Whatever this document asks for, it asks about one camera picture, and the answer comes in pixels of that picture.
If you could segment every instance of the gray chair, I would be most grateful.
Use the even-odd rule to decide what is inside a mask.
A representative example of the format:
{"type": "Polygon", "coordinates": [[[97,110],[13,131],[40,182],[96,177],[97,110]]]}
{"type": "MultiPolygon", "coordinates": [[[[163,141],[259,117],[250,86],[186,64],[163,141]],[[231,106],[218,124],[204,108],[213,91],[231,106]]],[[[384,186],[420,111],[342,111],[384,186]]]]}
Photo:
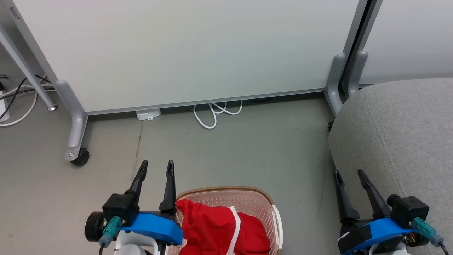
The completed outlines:
{"type": "MultiPolygon", "coordinates": [[[[371,205],[357,170],[386,199],[416,196],[430,206],[427,222],[453,252],[453,78],[418,79],[366,87],[348,99],[329,135],[346,191],[362,218],[371,205]]],[[[412,255],[443,255],[431,244],[412,255]]]]}

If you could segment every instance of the whiteboard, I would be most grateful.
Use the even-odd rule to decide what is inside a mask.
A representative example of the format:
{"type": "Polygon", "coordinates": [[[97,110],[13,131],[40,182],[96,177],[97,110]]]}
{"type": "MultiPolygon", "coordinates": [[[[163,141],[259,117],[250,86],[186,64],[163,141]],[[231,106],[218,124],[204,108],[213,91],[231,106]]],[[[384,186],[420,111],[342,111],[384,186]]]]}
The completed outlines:
{"type": "Polygon", "coordinates": [[[323,88],[358,0],[14,3],[91,112],[323,88]]]}
{"type": "Polygon", "coordinates": [[[453,77],[453,1],[384,0],[360,84],[453,77]]]}

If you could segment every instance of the white cable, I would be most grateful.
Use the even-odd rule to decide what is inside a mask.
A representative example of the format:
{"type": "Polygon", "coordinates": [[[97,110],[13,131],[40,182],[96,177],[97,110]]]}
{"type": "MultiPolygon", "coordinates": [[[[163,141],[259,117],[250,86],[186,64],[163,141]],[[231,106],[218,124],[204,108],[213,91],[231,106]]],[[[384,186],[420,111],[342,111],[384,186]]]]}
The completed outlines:
{"type": "Polygon", "coordinates": [[[209,108],[211,109],[212,115],[213,115],[213,117],[214,117],[214,125],[212,125],[212,126],[207,126],[207,125],[205,125],[205,124],[200,120],[200,118],[199,118],[198,115],[197,115],[197,112],[195,111],[195,108],[197,107],[197,104],[195,104],[195,105],[193,106],[193,114],[195,115],[195,118],[197,118],[198,122],[199,122],[203,127],[207,128],[207,129],[213,129],[213,128],[216,127],[216,125],[217,125],[217,117],[216,117],[216,114],[221,114],[221,113],[223,113],[223,112],[226,112],[226,113],[228,113],[228,114],[230,114],[230,115],[238,115],[238,114],[241,112],[241,110],[242,110],[242,100],[241,100],[241,106],[239,107],[239,110],[238,110],[236,113],[232,113],[232,112],[227,111],[227,103],[226,103],[226,102],[225,102],[225,108],[222,108],[222,107],[218,106],[216,103],[208,103],[208,105],[209,105],[209,108]],[[214,111],[214,109],[212,108],[212,105],[215,105],[217,108],[220,109],[220,111],[219,111],[219,112],[214,111]]]}
{"type": "MultiPolygon", "coordinates": [[[[50,84],[50,83],[43,84],[43,87],[51,87],[51,86],[52,86],[52,84],[50,84]]],[[[31,86],[31,85],[25,85],[25,84],[24,84],[24,85],[21,86],[21,88],[22,88],[22,87],[27,87],[27,88],[33,88],[33,89],[34,89],[34,87],[31,86]]],[[[12,89],[11,91],[9,91],[9,92],[7,92],[7,93],[5,93],[5,94],[2,94],[2,97],[15,93],[16,90],[17,90],[18,88],[19,88],[19,87],[12,89]]],[[[28,111],[27,111],[20,119],[15,120],[15,121],[10,122],[10,123],[7,123],[7,124],[0,124],[0,128],[12,126],[12,125],[14,125],[14,124],[17,124],[17,123],[21,122],[23,119],[25,119],[25,118],[30,114],[30,112],[33,110],[34,106],[36,105],[36,100],[37,100],[37,99],[38,99],[38,92],[35,92],[35,93],[34,93],[33,103],[32,103],[32,105],[31,105],[30,109],[29,109],[29,110],[28,110],[28,111]]]]}
{"type": "Polygon", "coordinates": [[[8,123],[8,124],[0,124],[0,127],[9,127],[9,126],[12,126],[14,124],[17,124],[19,122],[21,122],[23,119],[25,119],[25,117],[27,117],[31,110],[33,110],[33,107],[36,105],[36,99],[38,99],[38,93],[35,92],[34,93],[34,100],[33,100],[33,104],[31,105],[30,109],[24,114],[24,116],[22,116],[20,119],[16,120],[16,121],[13,121],[11,123],[8,123]]]}

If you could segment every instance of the blue plastic bracket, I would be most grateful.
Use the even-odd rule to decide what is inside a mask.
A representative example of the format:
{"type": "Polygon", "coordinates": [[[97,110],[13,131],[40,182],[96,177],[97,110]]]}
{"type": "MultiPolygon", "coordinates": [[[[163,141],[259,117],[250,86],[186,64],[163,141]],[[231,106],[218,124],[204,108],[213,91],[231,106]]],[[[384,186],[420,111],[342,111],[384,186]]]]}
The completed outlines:
{"type": "Polygon", "coordinates": [[[132,226],[122,227],[121,230],[149,236],[170,245],[183,243],[183,230],[176,223],[150,213],[139,213],[132,226]]]}
{"type": "Polygon", "coordinates": [[[354,247],[354,249],[345,252],[344,255],[353,254],[355,250],[369,248],[375,244],[379,244],[402,234],[415,232],[413,229],[401,228],[394,221],[392,221],[391,218],[378,219],[368,223],[367,225],[369,225],[371,229],[371,239],[368,239],[354,247]]]}

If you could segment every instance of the plastic basket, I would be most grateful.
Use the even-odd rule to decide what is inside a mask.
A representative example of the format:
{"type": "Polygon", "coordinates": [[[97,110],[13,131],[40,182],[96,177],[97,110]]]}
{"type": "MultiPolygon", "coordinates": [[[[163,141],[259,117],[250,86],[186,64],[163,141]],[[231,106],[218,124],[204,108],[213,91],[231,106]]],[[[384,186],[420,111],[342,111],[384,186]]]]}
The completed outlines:
{"type": "MultiPolygon", "coordinates": [[[[269,255],[281,255],[283,229],[279,210],[272,198],[264,191],[253,187],[223,186],[197,189],[181,193],[177,200],[187,199],[207,206],[234,206],[238,212],[258,218],[270,241],[269,255]]],[[[176,213],[176,221],[182,224],[183,214],[176,213]]],[[[171,246],[168,255],[178,255],[180,246],[171,246]]]]}

